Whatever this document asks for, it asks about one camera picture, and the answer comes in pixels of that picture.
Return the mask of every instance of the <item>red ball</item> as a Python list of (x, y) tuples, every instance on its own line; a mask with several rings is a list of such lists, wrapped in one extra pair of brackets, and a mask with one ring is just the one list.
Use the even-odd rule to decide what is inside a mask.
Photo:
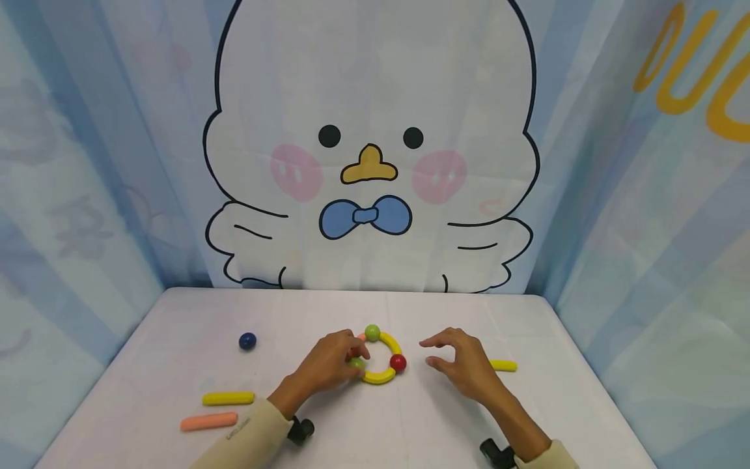
[(400, 353), (396, 353), (391, 357), (391, 368), (396, 370), (396, 373), (401, 373), (407, 369), (407, 359)]

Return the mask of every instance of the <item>human hand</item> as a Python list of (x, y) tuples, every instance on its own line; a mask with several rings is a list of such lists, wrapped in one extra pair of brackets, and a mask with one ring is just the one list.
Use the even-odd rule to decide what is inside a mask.
[(321, 338), (297, 370), (287, 376), (268, 397), (268, 401), (286, 419), (292, 419), (313, 394), (334, 389), (348, 380), (363, 376), (363, 370), (347, 365), (347, 354), (350, 350), (351, 356), (370, 359), (370, 352), (365, 343), (356, 338), (349, 329), (333, 332)]
[(482, 343), (461, 329), (449, 327), (439, 334), (419, 342), (422, 347), (442, 348), (450, 345), (456, 350), (455, 360), (448, 362), (429, 356), (427, 364), (443, 373), (467, 398), (487, 406), (499, 395), (508, 393), (487, 358)]

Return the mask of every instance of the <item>table surface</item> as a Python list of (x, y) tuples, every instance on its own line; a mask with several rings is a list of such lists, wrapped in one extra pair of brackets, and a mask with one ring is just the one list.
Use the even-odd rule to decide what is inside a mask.
[[(245, 407), (202, 407), (203, 394), (268, 395), (328, 332), (374, 323), (408, 360), (382, 386), (354, 383), (299, 412), (316, 426), (272, 467), (488, 468), (479, 444), (507, 440), (489, 414), (428, 368), (417, 342), (447, 326), (479, 337), (491, 359), (518, 363), (508, 388), (582, 468), (656, 466), (547, 302), (537, 296), (174, 288), (162, 295), (55, 439), (38, 468), (188, 467), (227, 430), (181, 433), (186, 416)], [(258, 338), (239, 350), (243, 332)], [(371, 371), (390, 352), (370, 345)]]

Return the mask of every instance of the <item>dark blue ball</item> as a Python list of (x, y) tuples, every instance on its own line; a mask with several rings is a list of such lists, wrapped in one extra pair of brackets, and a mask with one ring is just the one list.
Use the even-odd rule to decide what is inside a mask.
[(239, 336), (239, 347), (242, 350), (253, 350), (257, 342), (258, 339), (252, 332), (246, 332)]

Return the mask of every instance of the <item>pink cheek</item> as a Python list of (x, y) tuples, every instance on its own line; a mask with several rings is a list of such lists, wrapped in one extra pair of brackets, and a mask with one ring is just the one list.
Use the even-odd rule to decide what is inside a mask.
[(467, 178), (464, 157), (452, 150), (423, 156), (412, 173), (412, 187), (420, 199), (433, 205), (448, 202)]
[(313, 155), (296, 145), (282, 144), (271, 153), (276, 185), (298, 202), (315, 198), (323, 185), (323, 170)]

